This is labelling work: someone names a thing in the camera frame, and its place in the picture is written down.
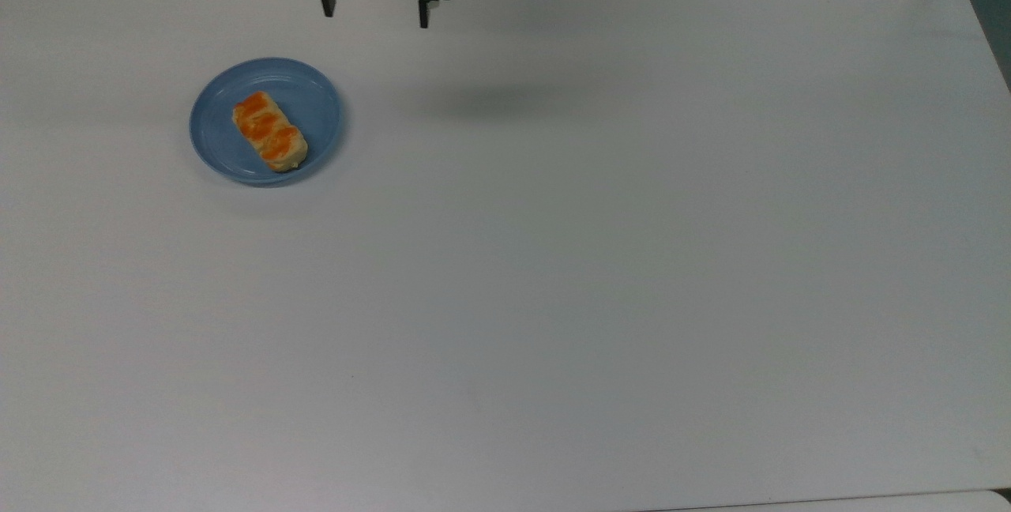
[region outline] blue plate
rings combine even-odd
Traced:
[[[302,132],[309,150],[288,172],[267,167],[232,122],[232,108],[250,94],[265,91],[288,120]],[[305,63],[261,58],[224,70],[203,88],[190,113],[190,141],[200,159],[221,175],[266,186],[291,182],[326,162],[341,140],[344,115],[334,84]]]

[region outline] table surface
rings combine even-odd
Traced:
[[[291,186],[188,116],[289,56]],[[11,510],[632,511],[1011,484],[969,0],[0,2]]]
[[[993,492],[966,492],[709,508],[708,512],[1009,512]]]

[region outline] orange glaze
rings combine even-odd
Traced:
[[[291,150],[291,140],[298,134],[298,130],[293,126],[282,127],[272,138],[267,140],[267,145],[260,152],[260,156],[265,161],[273,161],[288,154]]]
[[[263,141],[274,131],[274,125],[279,120],[277,115],[267,113],[253,119],[239,120],[239,131],[243,137],[250,141]]]
[[[266,108],[267,95],[265,95],[263,91],[257,91],[253,95],[247,97],[245,101],[236,104],[239,120],[243,120],[247,115],[252,115],[257,111],[263,111]]]

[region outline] white table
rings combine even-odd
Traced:
[[[729,508],[708,512],[1008,512],[1008,501],[992,492],[966,492],[795,502]]]
[[[969,0],[337,8],[0,1],[10,510],[1011,484],[1011,95]],[[258,56],[350,107],[280,189],[188,140]]]

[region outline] bread roll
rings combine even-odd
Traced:
[[[238,103],[232,121],[270,170],[284,172],[305,160],[309,149],[305,138],[266,92],[257,91]]]

